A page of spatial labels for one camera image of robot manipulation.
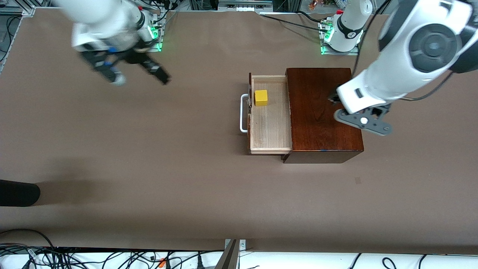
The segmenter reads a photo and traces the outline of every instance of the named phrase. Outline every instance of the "black cylindrical object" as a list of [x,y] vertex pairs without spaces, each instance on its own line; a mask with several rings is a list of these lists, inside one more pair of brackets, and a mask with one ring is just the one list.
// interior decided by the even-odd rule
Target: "black cylindrical object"
[[33,183],[0,179],[0,206],[31,206],[40,198],[40,188]]

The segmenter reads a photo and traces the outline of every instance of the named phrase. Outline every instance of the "black connector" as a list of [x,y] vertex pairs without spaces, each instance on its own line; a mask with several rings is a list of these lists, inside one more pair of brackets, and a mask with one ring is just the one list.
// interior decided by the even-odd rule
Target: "black connector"
[[201,257],[201,252],[198,252],[197,254],[198,254],[198,256],[197,256],[197,269],[204,269],[203,259]]

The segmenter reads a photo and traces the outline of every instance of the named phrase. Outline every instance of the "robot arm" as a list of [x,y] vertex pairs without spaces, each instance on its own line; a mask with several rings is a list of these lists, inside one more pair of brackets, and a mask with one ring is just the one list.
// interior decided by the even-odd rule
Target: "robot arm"
[[367,69],[337,88],[345,110],[335,118],[378,135],[390,104],[447,70],[478,68],[477,9],[460,0],[403,0],[379,35],[380,55]]
[[72,47],[91,67],[114,85],[125,83],[115,65],[124,60],[139,64],[163,84],[169,75],[146,53],[160,38],[152,29],[160,27],[157,14],[130,0],[54,0],[74,21]]

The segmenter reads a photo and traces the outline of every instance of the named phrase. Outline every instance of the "drawer handle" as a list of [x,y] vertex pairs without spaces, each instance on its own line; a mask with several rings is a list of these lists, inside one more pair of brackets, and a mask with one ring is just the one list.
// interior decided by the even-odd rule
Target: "drawer handle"
[[243,129],[242,128],[242,113],[244,111],[243,107],[244,107],[244,97],[249,97],[249,94],[248,93],[244,93],[243,95],[240,96],[240,118],[239,118],[239,129],[241,132],[247,134],[247,129]]

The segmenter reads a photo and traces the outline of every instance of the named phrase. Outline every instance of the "dark brown wooden box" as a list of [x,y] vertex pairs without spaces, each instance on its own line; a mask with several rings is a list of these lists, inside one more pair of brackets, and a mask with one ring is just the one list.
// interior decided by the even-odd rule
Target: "dark brown wooden box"
[[[339,123],[343,108],[328,101],[347,82],[349,68],[288,68],[285,76],[250,74],[248,139],[251,154],[279,154],[284,163],[343,163],[363,152],[359,129]],[[269,103],[254,105],[255,90]]]

